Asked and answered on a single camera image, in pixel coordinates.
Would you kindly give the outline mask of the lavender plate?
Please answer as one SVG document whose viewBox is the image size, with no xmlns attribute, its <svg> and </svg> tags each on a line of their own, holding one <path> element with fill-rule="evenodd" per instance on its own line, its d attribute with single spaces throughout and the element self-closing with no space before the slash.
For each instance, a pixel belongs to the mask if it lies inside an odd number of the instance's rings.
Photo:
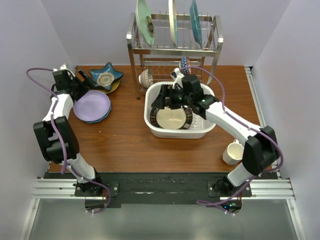
<svg viewBox="0 0 320 240">
<path fill-rule="evenodd" d="M 110 106 L 111 101 L 105 93 L 90 90 L 74 103 L 73 112 L 81 121 L 95 121 L 102 118 Z"/>
</svg>

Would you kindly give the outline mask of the black striped rim plate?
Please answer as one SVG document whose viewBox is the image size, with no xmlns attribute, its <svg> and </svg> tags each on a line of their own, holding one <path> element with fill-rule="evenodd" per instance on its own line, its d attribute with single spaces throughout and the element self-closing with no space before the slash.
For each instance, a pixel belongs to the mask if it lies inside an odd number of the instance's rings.
<svg viewBox="0 0 320 240">
<path fill-rule="evenodd" d="M 150 123 L 166 130 L 187 130 L 193 122 L 193 112 L 187 106 L 177 109 L 165 107 L 164 109 L 152 108 L 149 114 Z"/>
</svg>

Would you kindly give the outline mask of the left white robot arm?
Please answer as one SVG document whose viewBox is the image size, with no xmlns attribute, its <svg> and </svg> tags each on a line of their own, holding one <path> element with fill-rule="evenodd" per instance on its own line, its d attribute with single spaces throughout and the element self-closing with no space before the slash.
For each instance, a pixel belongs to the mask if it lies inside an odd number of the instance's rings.
<svg viewBox="0 0 320 240">
<path fill-rule="evenodd" d="M 50 72 L 55 81 L 48 89 L 51 105 L 46 116 L 33 125 L 40 151 L 46 161 L 61 165 L 61 174 L 70 171 L 76 177 L 78 190 L 100 196 L 104 192 L 101 176 L 80 154 L 78 139 L 68 121 L 76 101 L 88 89 L 65 65 Z"/>
</svg>

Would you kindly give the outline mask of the white plastic bin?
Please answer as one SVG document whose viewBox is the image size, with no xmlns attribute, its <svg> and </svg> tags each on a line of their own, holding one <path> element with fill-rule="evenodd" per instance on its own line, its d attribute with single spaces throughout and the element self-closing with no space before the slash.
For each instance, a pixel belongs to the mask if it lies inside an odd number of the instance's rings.
<svg viewBox="0 0 320 240">
<path fill-rule="evenodd" d="M 145 94 L 144 121 L 154 136 L 170 139 L 200 139 L 215 128 L 215 123 L 194 114 L 186 105 L 173 110 L 167 107 L 164 109 L 152 107 L 163 84 L 171 85 L 172 83 L 169 81 L 154 83 Z"/>
</svg>

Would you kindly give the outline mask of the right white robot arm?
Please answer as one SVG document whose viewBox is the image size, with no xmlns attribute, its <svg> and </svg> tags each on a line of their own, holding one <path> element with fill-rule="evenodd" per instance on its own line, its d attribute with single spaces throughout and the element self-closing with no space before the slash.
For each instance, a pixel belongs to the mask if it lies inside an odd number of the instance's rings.
<svg viewBox="0 0 320 240">
<path fill-rule="evenodd" d="M 189 107 L 194 114 L 218 125 L 239 141 L 244 147 L 241 163 L 219 181 L 227 196 L 235 196 L 244 182 L 260 175 L 282 157 L 272 127 L 260 127 L 229 110 L 221 100 L 205 92 L 195 75 L 177 75 L 174 83 L 161 84 L 151 107 L 156 110 Z"/>
</svg>

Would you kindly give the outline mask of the blue star shaped dish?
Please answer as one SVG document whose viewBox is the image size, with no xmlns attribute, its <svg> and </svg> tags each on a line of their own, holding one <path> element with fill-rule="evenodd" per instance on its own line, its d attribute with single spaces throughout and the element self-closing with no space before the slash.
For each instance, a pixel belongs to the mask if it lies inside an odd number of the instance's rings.
<svg viewBox="0 0 320 240">
<path fill-rule="evenodd" d="M 111 62 L 108 62 L 104 67 L 91 69 L 89 73 L 92 79 L 98 86 L 106 90 L 111 90 L 112 84 L 123 77 L 124 73 L 115 70 Z"/>
</svg>

